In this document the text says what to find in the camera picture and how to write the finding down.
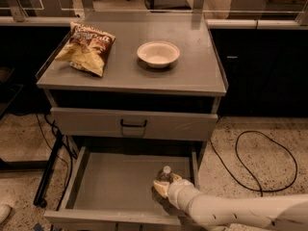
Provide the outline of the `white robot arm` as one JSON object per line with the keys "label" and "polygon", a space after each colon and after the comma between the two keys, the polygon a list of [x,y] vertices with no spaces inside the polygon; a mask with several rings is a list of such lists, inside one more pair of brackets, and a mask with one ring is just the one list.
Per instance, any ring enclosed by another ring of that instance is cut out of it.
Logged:
{"label": "white robot arm", "polygon": [[171,205],[208,230],[237,223],[275,231],[308,231],[308,197],[280,195],[224,198],[208,195],[186,179],[153,181],[154,189]]}

